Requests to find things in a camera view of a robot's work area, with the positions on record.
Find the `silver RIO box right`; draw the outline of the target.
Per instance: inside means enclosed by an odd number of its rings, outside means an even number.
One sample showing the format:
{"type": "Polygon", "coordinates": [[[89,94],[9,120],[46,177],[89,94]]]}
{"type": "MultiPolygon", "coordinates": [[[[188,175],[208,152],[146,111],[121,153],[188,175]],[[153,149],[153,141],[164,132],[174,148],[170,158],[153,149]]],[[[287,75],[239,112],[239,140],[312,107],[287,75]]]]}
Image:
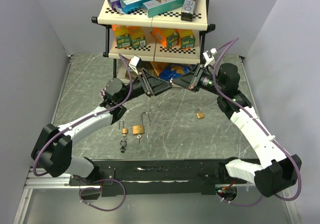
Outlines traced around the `silver RIO box right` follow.
{"type": "Polygon", "coordinates": [[[184,0],[181,10],[181,21],[192,22],[197,0],[184,0]]]}

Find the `orange green box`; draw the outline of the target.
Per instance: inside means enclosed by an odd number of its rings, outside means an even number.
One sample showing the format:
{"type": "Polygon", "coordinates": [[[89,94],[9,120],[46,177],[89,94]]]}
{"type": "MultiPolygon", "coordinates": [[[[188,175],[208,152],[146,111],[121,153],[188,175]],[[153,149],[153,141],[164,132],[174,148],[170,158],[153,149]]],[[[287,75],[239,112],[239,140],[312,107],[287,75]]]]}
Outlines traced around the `orange green box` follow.
{"type": "Polygon", "coordinates": [[[128,48],[132,46],[132,40],[127,26],[112,25],[111,27],[115,36],[115,41],[118,49],[128,48]]]}
{"type": "Polygon", "coordinates": [[[153,28],[152,35],[167,49],[176,46],[179,41],[179,34],[175,29],[153,28]]]}
{"type": "Polygon", "coordinates": [[[131,38],[131,44],[134,49],[145,47],[147,44],[146,37],[141,27],[129,26],[129,35],[131,38]]]}
{"type": "Polygon", "coordinates": [[[178,44],[181,50],[191,49],[195,46],[196,38],[192,30],[176,29],[179,34],[178,44]]]}

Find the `blue toothpaste box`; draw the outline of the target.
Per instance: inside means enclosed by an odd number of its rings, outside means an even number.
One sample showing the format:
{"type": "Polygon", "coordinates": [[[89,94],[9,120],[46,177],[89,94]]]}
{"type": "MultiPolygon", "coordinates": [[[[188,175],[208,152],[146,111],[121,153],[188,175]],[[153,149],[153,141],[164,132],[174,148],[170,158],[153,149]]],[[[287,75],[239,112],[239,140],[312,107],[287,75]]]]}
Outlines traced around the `blue toothpaste box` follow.
{"type": "Polygon", "coordinates": [[[128,14],[135,10],[141,9],[143,7],[143,3],[146,3],[152,0],[121,0],[120,7],[118,11],[121,14],[128,14]]]}

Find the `key with panda keychain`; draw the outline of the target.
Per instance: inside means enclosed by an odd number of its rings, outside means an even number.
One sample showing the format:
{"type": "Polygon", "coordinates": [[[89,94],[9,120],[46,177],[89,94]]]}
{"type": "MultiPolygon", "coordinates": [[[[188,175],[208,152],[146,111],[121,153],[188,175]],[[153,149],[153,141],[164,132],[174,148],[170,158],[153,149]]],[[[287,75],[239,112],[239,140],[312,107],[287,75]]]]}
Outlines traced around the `key with panda keychain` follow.
{"type": "Polygon", "coordinates": [[[123,134],[122,135],[122,139],[120,141],[120,151],[121,151],[121,153],[125,153],[126,148],[127,148],[127,136],[126,136],[126,134],[123,134]]]}

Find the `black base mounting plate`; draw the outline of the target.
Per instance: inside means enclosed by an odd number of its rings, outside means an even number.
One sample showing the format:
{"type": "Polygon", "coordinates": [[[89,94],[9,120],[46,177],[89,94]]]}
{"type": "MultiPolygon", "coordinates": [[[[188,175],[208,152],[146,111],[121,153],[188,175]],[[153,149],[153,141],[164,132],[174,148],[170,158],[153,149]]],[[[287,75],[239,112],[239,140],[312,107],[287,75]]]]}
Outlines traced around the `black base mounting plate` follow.
{"type": "Polygon", "coordinates": [[[103,197],[133,194],[200,193],[214,195],[216,186],[233,181],[246,181],[228,177],[221,168],[224,159],[158,159],[158,160],[95,160],[100,167],[99,182],[103,197]]]}

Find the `small brass padlock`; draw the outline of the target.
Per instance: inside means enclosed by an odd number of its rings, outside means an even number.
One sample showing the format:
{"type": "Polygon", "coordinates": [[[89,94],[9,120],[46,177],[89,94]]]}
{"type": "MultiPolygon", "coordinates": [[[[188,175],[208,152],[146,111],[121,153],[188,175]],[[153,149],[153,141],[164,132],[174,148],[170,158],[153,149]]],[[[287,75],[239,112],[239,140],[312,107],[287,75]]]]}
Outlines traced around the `small brass padlock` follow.
{"type": "Polygon", "coordinates": [[[122,135],[127,135],[129,130],[125,127],[124,124],[125,124],[124,121],[120,120],[118,129],[121,130],[122,135]]]}

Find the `medium brass padlock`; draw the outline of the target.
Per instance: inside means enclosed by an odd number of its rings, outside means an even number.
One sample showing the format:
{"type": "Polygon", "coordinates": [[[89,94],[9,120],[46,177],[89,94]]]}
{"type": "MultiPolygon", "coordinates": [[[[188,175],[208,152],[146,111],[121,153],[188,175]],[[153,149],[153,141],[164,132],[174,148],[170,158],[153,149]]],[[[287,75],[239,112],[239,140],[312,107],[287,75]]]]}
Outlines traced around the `medium brass padlock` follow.
{"type": "Polygon", "coordinates": [[[196,109],[196,116],[198,119],[205,118],[205,115],[201,109],[196,109]]]}

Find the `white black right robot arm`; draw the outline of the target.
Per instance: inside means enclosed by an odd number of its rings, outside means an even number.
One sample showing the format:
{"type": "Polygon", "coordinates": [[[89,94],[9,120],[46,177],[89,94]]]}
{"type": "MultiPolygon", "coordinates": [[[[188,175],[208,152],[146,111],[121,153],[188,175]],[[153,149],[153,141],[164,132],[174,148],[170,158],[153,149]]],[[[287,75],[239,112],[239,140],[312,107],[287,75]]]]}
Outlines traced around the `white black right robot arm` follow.
{"type": "Polygon", "coordinates": [[[172,82],[193,92],[199,89],[216,94],[217,104],[226,117],[241,131],[255,151],[259,163],[230,157],[219,163],[218,176],[224,183],[242,179],[253,183],[265,197],[275,195],[301,180],[301,159],[290,155],[266,130],[249,99],[239,90],[240,75],[236,65],[222,64],[216,74],[203,65],[172,82]]]}

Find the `aluminium rail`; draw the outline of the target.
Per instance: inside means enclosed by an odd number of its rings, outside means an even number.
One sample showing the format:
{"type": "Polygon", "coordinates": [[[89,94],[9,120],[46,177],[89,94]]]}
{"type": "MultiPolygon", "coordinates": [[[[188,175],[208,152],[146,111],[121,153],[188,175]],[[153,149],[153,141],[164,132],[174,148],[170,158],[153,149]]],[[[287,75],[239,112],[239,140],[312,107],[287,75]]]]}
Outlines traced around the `aluminium rail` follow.
{"type": "Polygon", "coordinates": [[[62,174],[59,177],[52,177],[49,174],[35,176],[33,173],[33,168],[31,167],[28,171],[24,189],[79,189],[79,186],[69,185],[70,176],[70,174],[62,174]]]}

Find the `purple striped sponge pad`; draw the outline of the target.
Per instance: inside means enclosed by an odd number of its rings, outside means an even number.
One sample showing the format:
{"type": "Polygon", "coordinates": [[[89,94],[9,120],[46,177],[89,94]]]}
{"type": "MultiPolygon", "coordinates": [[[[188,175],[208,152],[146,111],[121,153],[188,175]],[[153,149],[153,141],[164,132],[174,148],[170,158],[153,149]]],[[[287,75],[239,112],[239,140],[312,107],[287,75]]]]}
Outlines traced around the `purple striped sponge pad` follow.
{"type": "Polygon", "coordinates": [[[105,96],[106,96],[106,88],[103,88],[103,89],[100,91],[100,96],[101,96],[101,99],[102,99],[102,100],[105,99],[105,96]]]}

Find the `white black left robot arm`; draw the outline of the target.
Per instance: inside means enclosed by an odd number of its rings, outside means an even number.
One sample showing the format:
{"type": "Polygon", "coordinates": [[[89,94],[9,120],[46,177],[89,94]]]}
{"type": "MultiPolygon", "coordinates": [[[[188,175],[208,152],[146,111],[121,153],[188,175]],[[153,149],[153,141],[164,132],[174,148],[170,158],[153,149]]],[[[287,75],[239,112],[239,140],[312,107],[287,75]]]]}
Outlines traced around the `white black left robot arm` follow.
{"type": "Polygon", "coordinates": [[[93,111],[70,123],[58,127],[48,124],[42,129],[31,153],[34,175],[40,176],[36,170],[41,167],[52,177],[68,173],[80,176],[88,185],[95,184],[99,167],[88,158],[74,156],[72,148],[99,129],[119,121],[126,112],[123,106],[126,101],[143,94],[156,96],[170,88],[170,82],[153,77],[146,70],[127,85],[118,78],[109,80],[101,92],[103,102],[93,111]]]}

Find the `large brass padlock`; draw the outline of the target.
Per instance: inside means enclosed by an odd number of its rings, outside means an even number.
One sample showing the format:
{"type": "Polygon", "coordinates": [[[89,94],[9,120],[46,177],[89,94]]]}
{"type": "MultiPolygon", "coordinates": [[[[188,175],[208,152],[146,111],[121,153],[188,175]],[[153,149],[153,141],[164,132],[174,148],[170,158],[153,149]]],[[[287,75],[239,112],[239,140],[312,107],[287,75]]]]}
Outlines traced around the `large brass padlock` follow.
{"type": "Polygon", "coordinates": [[[145,127],[144,127],[144,116],[146,116],[147,117],[147,124],[148,125],[150,125],[151,123],[151,119],[150,119],[150,115],[149,115],[149,113],[148,112],[142,112],[141,114],[140,114],[140,124],[139,125],[135,125],[135,126],[133,126],[132,127],[132,133],[133,133],[133,135],[142,135],[142,134],[144,134],[145,132],[145,127]]]}

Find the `orange snack bag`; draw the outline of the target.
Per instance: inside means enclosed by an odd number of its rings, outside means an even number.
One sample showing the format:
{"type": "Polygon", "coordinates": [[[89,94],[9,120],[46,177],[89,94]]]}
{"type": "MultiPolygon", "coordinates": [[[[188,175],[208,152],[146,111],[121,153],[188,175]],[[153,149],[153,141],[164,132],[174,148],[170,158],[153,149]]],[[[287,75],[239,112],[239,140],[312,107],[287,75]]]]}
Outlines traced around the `orange snack bag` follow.
{"type": "Polygon", "coordinates": [[[159,76],[160,73],[161,73],[166,67],[168,67],[168,66],[170,65],[170,63],[166,63],[166,62],[155,62],[155,61],[150,62],[150,64],[151,64],[151,66],[152,66],[152,68],[153,68],[153,70],[154,70],[154,72],[155,72],[155,74],[156,74],[157,76],[159,76]]]}

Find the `blue chips bag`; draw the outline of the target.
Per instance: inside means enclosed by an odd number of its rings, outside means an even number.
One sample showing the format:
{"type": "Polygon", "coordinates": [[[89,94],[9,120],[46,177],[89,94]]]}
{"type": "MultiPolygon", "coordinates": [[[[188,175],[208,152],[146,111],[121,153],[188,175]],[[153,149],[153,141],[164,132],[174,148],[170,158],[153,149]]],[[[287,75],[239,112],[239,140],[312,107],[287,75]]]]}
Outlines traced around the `blue chips bag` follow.
{"type": "Polygon", "coordinates": [[[162,80],[170,81],[170,79],[176,79],[187,74],[194,67],[195,65],[190,64],[169,64],[160,72],[158,77],[162,80]]]}

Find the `brown snack bag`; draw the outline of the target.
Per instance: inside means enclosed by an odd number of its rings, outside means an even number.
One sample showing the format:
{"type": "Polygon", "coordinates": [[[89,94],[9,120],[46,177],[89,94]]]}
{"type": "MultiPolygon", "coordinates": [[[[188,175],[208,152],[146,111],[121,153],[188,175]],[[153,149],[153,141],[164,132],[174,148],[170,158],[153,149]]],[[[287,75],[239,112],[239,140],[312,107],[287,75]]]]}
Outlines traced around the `brown snack bag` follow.
{"type": "Polygon", "coordinates": [[[125,79],[129,79],[130,78],[130,75],[129,75],[130,72],[128,72],[126,67],[124,69],[125,69],[124,78],[125,79]]]}

